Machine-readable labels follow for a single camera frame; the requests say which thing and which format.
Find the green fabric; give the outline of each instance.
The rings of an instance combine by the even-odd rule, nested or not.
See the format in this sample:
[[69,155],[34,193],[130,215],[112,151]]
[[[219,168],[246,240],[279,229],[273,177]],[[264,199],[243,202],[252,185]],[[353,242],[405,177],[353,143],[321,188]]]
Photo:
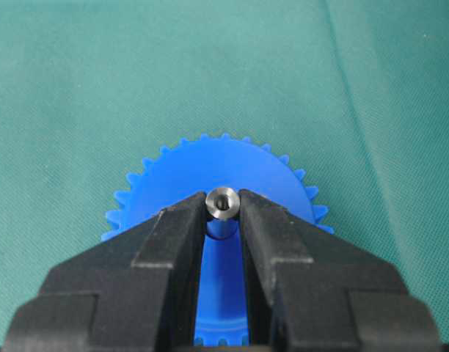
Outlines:
[[449,341],[449,1],[0,0],[0,344],[180,137],[288,153]]

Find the spur gear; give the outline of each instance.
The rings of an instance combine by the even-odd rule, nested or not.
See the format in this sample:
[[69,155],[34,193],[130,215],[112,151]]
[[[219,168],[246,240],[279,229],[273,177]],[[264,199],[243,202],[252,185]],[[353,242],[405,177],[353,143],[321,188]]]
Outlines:
[[[156,161],[143,159],[143,174],[127,174],[130,191],[116,191],[119,210],[106,213],[112,230],[108,239],[145,221],[189,195],[227,186],[247,188],[285,206],[294,215],[333,233],[321,224],[328,212],[313,205],[316,186],[305,186],[303,169],[291,170],[288,155],[276,157],[269,144],[257,146],[249,137],[231,139],[225,133],[199,140],[181,139],[174,148],[161,148]],[[247,311],[239,230],[224,240],[205,237],[195,328],[197,344],[246,345]]]

